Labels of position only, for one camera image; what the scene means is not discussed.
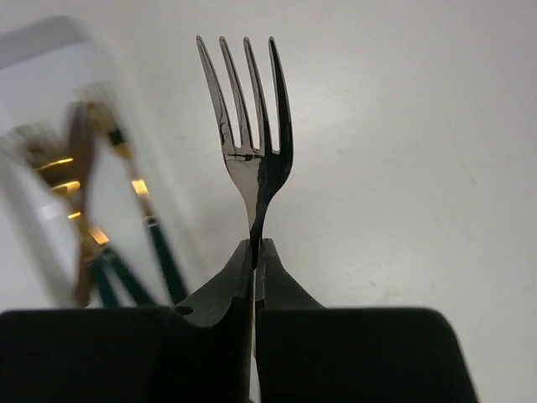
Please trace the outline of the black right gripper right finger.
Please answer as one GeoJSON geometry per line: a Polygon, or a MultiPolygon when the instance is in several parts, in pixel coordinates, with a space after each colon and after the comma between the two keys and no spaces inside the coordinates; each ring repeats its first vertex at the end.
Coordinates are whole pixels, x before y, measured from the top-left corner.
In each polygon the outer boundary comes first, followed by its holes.
{"type": "Polygon", "coordinates": [[[326,308],[259,252],[256,360],[264,402],[474,402],[457,336],[423,307],[326,308]]]}

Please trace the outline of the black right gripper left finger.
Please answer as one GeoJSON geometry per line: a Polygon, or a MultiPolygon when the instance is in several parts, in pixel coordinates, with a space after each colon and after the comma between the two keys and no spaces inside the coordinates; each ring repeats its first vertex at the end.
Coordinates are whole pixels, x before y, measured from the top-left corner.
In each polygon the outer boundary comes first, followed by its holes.
{"type": "Polygon", "coordinates": [[[7,311],[4,402],[246,402],[252,249],[175,306],[7,311]]]}

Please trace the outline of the dark wooden fork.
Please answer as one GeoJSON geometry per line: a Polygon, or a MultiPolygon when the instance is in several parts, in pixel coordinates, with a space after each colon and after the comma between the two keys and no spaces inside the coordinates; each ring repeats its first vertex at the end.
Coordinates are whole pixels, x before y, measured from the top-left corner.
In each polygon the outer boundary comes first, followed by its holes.
{"type": "Polygon", "coordinates": [[[78,307],[85,308],[91,301],[92,278],[89,268],[96,258],[95,242],[91,239],[90,224],[86,217],[89,198],[91,171],[95,159],[95,138],[93,126],[88,114],[88,104],[83,101],[70,105],[69,130],[66,140],[66,152],[73,158],[73,171],[80,187],[71,198],[72,206],[81,215],[77,226],[81,236],[80,258],[74,295],[78,307]]]}

